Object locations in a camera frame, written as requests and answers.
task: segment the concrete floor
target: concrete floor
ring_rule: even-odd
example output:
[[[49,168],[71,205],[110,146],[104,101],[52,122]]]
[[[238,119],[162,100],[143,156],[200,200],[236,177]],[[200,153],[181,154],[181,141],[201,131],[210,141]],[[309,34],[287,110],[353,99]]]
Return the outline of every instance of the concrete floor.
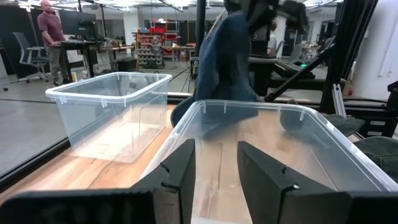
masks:
[[[118,58],[125,56],[126,54],[118,54]],[[98,61],[97,69],[109,68],[106,54],[98,57]],[[173,68],[174,64],[166,61],[165,69],[141,70],[146,73],[158,71],[176,77],[188,66],[187,62],[177,62],[177,68]],[[73,70],[79,75],[85,68]],[[169,91],[188,93],[188,83],[185,82],[188,73],[189,70],[172,80]],[[9,89],[0,90],[0,175],[67,136],[56,104],[45,96],[45,90],[52,87],[52,81],[45,83],[33,79],[30,83],[8,84],[16,80],[15,76],[0,79],[0,85]],[[193,92],[192,87],[191,83],[189,92]],[[284,95],[320,101],[322,93],[289,90]]]

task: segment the man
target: man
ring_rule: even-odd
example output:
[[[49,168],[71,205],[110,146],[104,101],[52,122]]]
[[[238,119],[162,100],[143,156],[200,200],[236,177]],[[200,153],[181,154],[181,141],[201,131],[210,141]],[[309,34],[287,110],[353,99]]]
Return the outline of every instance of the man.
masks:
[[[254,34],[252,42],[252,49],[254,54],[275,56],[275,51],[277,48],[277,41],[274,34],[274,31],[277,28],[277,24],[275,21],[272,21],[270,28],[271,33],[269,36],[268,46],[266,46],[264,43],[267,40],[267,26],[261,27]]]
[[[60,45],[60,41],[65,40],[61,28],[60,19],[53,13],[51,3],[49,0],[43,0],[40,5],[42,6],[43,13],[38,16],[37,23],[42,32],[43,42],[47,55],[50,60],[50,71],[53,76],[54,86],[70,83],[68,80],[67,65],[65,63],[64,54],[61,49],[55,48]],[[59,82],[58,71],[61,71],[63,82]]]

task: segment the black office chair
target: black office chair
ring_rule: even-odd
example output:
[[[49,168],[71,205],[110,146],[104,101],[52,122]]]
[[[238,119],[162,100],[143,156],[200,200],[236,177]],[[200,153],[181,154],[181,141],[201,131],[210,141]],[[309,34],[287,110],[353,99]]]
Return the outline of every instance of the black office chair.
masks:
[[[35,77],[39,77],[40,80],[44,78],[44,80],[48,82],[49,80],[45,75],[44,66],[49,63],[49,58],[42,57],[40,54],[40,51],[44,48],[31,47],[23,33],[13,32],[13,34],[17,38],[21,47],[21,59],[19,60],[19,63],[37,68],[37,73],[26,76],[26,83],[29,83],[30,79]]]

